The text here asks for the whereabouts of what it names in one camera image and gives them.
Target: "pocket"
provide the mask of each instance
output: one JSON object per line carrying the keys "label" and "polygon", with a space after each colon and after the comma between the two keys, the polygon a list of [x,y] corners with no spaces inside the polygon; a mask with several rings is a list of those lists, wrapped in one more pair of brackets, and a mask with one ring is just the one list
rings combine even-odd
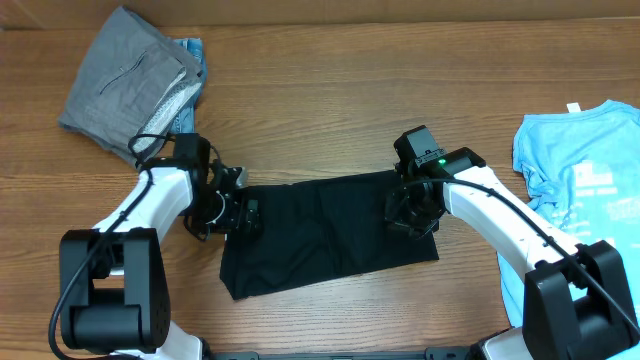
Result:
{"label": "pocket", "polygon": [[107,78],[103,80],[98,86],[98,88],[100,89],[99,95],[102,95],[102,93],[109,87],[109,85],[115,83],[116,81],[118,81],[118,79],[127,76],[129,73],[134,71],[140,65],[146,54],[147,51],[145,50],[138,56],[135,61],[130,62],[128,65],[121,66],[118,69],[118,72],[111,76],[107,76]]}
{"label": "pocket", "polygon": [[184,76],[185,67],[161,43],[154,43],[120,69],[100,83],[93,106],[104,115],[131,122],[131,128],[114,130],[124,130],[133,136],[149,119],[167,89]]}

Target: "black metal bracket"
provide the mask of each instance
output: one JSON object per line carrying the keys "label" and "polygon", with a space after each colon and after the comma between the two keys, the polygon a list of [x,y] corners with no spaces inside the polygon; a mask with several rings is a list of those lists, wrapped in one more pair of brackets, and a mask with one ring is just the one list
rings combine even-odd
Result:
{"label": "black metal bracket", "polygon": [[425,351],[260,355],[256,352],[214,353],[212,360],[467,360],[468,346],[427,348]]}
{"label": "black metal bracket", "polygon": [[[618,251],[599,241],[579,245],[575,258],[637,323]],[[638,343],[622,316],[592,289],[572,300],[569,283],[584,285],[567,260],[537,264],[524,283],[522,334],[534,359],[606,359]]]}
{"label": "black metal bracket", "polygon": [[[108,354],[117,349],[153,353],[169,333],[171,304],[155,229],[114,233],[73,286],[60,315],[70,349]],[[64,291],[101,234],[71,230],[60,241],[60,291]],[[124,288],[96,289],[114,267],[124,269]]]}
{"label": "black metal bracket", "polygon": [[[403,133],[393,147],[400,159],[395,170],[405,184],[429,178],[453,178],[454,174],[473,166],[486,165],[468,148],[447,153],[424,125]],[[388,194],[385,201],[388,230],[405,231],[410,237],[437,231],[438,220],[445,211],[442,184],[425,183],[399,189]]]}

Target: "gray cloth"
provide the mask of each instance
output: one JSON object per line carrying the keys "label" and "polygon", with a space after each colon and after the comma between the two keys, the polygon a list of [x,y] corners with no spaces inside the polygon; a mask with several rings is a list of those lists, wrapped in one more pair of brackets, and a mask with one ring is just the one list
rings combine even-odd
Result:
{"label": "gray cloth", "polygon": [[[58,123],[81,132],[130,164],[127,144],[139,133],[166,134],[202,86],[202,66],[182,46],[135,13],[117,8],[85,56]],[[140,139],[143,158],[163,141]]]}

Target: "light blue shirt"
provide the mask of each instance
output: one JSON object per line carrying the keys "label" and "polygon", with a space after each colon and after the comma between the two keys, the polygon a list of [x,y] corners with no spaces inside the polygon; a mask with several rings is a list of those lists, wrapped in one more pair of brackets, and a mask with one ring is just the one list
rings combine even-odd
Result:
{"label": "light blue shirt", "polygon": [[[622,256],[640,309],[640,110],[616,101],[586,111],[526,115],[513,144],[529,206],[585,244],[606,240]],[[524,285],[502,256],[502,297],[522,326]],[[574,299],[585,290],[571,289]],[[613,359],[640,359],[640,346]]]}

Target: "black cable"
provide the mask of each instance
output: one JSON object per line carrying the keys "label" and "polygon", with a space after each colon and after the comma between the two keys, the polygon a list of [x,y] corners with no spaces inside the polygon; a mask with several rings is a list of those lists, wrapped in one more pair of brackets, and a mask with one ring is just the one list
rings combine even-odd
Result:
{"label": "black cable", "polygon": [[616,309],[616,311],[620,314],[620,316],[622,316],[624,321],[631,327],[631,329],[633,329],[633,331],[635,331],[636,334],[640,335],[640,329],[638,328],[638,325],[631,319],[631,317],[624,311],[624,309],[622,309],[620,304],[618,304],[618,302],[614,298],[612,298],[611,295],[604,288],[602,288],[602,286],[576,261],[576,259],[573,256],[569,255],[569,253],[567,253],[560,245],[558,245],[558,243],[553,239],[552,236],[547,235],[544,232],[544,230],[542,230],[538,226],[538,224],[536,224],[533,220],[531,220],[531,218],[528,217],[527,214],[525,214],[522,210],[520,210],[519,207],[517,207],[509,199],[502,196],[500,193],[498,193],[494,189],[488,188],[480,184],[476,184],[474,182],[465,181],[465,180],[436,178],[436,179],[423,179],[423,180],[411,181],[401,186],[398,186],[397,188],[392,190],[392,192],[395,192],[401,189],[406,190],[406,188],[411,186],[424,185],[428,183],[440,183],[440,184],[451,183],[451,184],[468,186],[468,187],[483,191],[495,197],[496,199],[500,200],[503,204],[507,205],[507,207],[513,210],[513,212],[515,212],[516,214],[518,214],[518,216],[525,223],[527,223],[527,225],[529,225],[533,229],[533,231],[535,231],[538,235],[540,235],[540,237],[544,241],[546,241],[547,244],[549,244],[554,250],[556,250],[560,255],[562,255],[562,257],[569,262],[569,265],[571,265],[571,267],[575,271],[577,271],[578,274],[580,274],[580,276],[587,282],[587,286],[590,289],[594,290],[611,306],[613,306],[613,308]]}
{"label": "black cable", "polygon": [[[173,138],[169,136],[156,135],[156,134],[137,134],[134,137],[132,137],[129,140],[127,147],[129,148],[129,151],[136,158],[139,164],[142,164],[143,161],[140,158],[140,155],[133,149],[133,145],[136,140],[144,137],[152,137],[156,139],[164,139],[166,141],[173,141]],[[129,214],[131,214],[133,209],[135,209],[135,207],[138,206],[138,204],[142,201],[142,199],[147,195],[147,193],[151,189],[151,186],[153,186],[153,174],[151,173],[151,170],[145,169],[145,171],[147,172],[147,176],[148,176],[145,187],[142,189],[140,194],[138,194],[138,196],[136,196],[136,198],[133,199],[131,204],[129,204],[129,206],[127,206],[127,208],[120,213],[120,216],[118,216],[116,221],[114,221],[113,224],[111,224],[111,226],[109,226],[107,230],[102,234],[102,236],[100,236],[100,239],[98,239],[98,241],[91,248],[91,250],[89,250],[89,252],[87,253],[87,256],[85,256],[84,260],[78,267],[78,270],[76,270],[76,272],[73,274],[73,277],[69,281],[69,284],[67,284],[67,287],[64,289],[64,291],[62,292],[62,294],[60,294],[60,297],[58,298],[58,302],[56,303],[53,313],[51,314],[51,320],[49,321],[49,347],[51,347],[51,351],[55,356],[58,357],[58,359],[82,360],[82,359],[67,356],[65,353],[62,352],[62,350],[60,350],[60,347],[58,347],[58,343],[56,341],[56,325],[58,323],[58,318],[60,316],[60,313],[62,312],[62,307],[64,306],[64,303],[67,301],[67,298],[71,293],[71,290],[73,289],[75,284],[78,282],[78,279],[80,278],[80,275],[82,274],[82,272],[87,268],[89,263],[96,256],[96,254],[98,254],[98,251],[102,250],[104,246],[109,243],[109,241],[113,237],[113,232],[115,231],[115,229],[127,219],[127,216],[129,216]],[[130,359],[139,359],[139,357],[134,355],[120,354],[120,355],[107,355],[107,356],[95,357],[95,358],[91,358],[90,360],[130,360]]]}

